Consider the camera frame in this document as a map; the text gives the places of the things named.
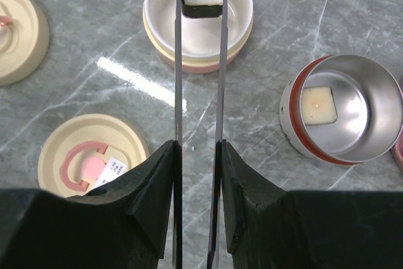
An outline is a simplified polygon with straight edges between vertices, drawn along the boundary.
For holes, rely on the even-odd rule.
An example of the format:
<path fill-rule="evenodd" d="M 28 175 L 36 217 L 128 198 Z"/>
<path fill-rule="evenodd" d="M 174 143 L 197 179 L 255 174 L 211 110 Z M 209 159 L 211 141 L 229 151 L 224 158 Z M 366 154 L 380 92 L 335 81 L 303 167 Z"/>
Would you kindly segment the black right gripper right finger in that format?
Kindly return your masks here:
<path fill-rule="evenodd" d="M 222 194 L 235 268 L 402 267 L 401 192 L 287 192 L 223 142 Z"/>

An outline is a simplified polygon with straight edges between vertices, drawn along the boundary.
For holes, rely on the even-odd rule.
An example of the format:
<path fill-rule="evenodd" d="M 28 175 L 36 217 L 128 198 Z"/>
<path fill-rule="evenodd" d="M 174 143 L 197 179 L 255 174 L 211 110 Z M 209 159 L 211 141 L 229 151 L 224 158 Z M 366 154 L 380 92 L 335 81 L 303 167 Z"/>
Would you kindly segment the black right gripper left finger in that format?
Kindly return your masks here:
<path fill-rule="evenodd" d="M 1 190 L 2 268 L 156 268 L 164 256 L 174 143 L 83 196 Z"/>

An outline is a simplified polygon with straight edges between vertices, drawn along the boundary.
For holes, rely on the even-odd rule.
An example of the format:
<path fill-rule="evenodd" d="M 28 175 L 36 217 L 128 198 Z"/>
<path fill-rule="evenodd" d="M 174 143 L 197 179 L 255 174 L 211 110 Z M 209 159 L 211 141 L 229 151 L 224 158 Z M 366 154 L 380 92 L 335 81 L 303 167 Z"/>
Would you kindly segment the steel tongs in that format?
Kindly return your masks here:
<path fill-rule="evenodd" d="M 219 218 L 220 218 L 220 192 L 222 180 L 222 134 L 224 118 L 224 91 L 225 72 L 227 65 L 228 45 L 228 2 L 223 0 L 223 12 L 221 19 L 220 51 L 219 51 L 219 81 L 217 93 L 217 121 L 215 129 L 215 154 L 212 181 L 212 202 L 210 211 L 210 226 L 208 238 L 207 268 L 219 266 Z M 182 101 L 182 34 L 181 0 L 176 0 L 176 17 L 174 24 L 174 70 L 175 70 L 175 97 L 174 97 L 174 121 L 176 164 L 174 167 L 174 237 L 173 237 L 173 268 L 183 266 L 183 101 Z"/>

